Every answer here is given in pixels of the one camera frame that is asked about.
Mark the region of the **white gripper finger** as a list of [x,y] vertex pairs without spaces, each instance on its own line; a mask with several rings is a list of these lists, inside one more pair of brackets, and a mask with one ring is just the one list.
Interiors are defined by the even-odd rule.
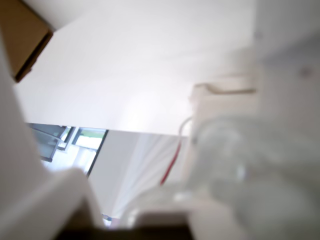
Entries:
[[184,179],[136,197],[125,238],[319,239],[319,1],[259,0],[254,45],[191,102]]
[[5,49],[0,50],[0,237],[53,240],[68,230],[104,228],[86,175],[50,171],[15,95]]

